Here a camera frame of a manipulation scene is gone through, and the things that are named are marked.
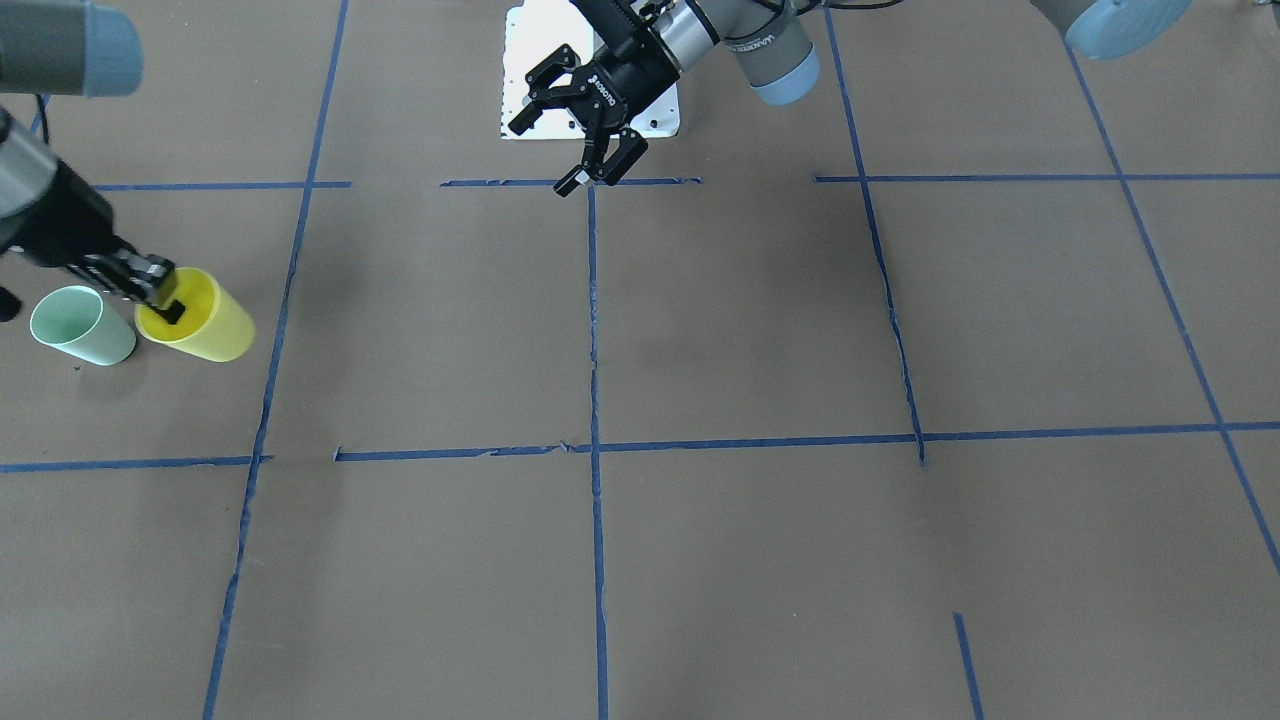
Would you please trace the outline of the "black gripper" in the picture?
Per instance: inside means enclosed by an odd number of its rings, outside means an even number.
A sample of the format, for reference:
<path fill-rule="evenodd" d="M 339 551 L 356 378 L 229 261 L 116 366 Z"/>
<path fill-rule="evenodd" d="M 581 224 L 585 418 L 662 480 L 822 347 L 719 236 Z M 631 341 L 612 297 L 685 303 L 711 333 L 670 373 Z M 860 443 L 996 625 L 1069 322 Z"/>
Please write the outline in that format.
<path fill-rule="evenodd" d="M 588 82 L 580 56 L 562 44 L 526 76 L 524 105 L 508 122 L 508 132 L 524 136 L 549 110 L 570 109 L 589 95 L 599 96 L 603 128 L 585 129 L 582 156 L 554 192 L 570 196 L 586 184 L 617 186 L 649 149 L 649 137 L 678 133 L 681 115 L 675 83 L 678 68 L 660 41 L 660 29 L 675 18 L 673 1 L 573 1 L 600 44 L 588 63 Z"/>
<path fill-rule="evenodd" d="M 36 266 L 61 268 L 133 304 L 168 325 L 186 314 L 178 273 L 166 258 L 131 251 L 114 231 L 114 210 L 60 160 L 50 186 L 27 208 L 8 214 L 8 247 Z"/>

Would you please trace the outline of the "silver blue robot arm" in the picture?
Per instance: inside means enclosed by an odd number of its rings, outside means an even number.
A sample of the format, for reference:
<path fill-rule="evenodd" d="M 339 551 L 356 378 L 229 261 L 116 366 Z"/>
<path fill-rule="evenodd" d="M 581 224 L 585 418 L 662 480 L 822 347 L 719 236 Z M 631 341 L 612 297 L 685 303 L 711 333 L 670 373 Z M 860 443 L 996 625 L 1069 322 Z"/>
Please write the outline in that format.
<path fill-rule="evenodd" d="M 652 137 L 675 135 L 678 90 L 709 88 L 731 58 L 771 111 L 824 76 L 863 99 L 892 150 L 928 160 L 1056 143 L 1071 60 L 1142 51 L 1188 1 L 525 1 L 508 14 L 500 136 L 573 138 L 558 195 L 618 184 Z"/>
<path fill-rule="evenodd" d="M 51 149 L 50 97 L 124 97 L 140 88 L 145 53 L 134 22 L 95 1 L 5 1 L 1 44 L 3 92 L 35 100 L 31 120 L 1 114 L 3 252 L 177 324 L 186 306 L 175 264 L 123 240 L 110 202 Z"/>

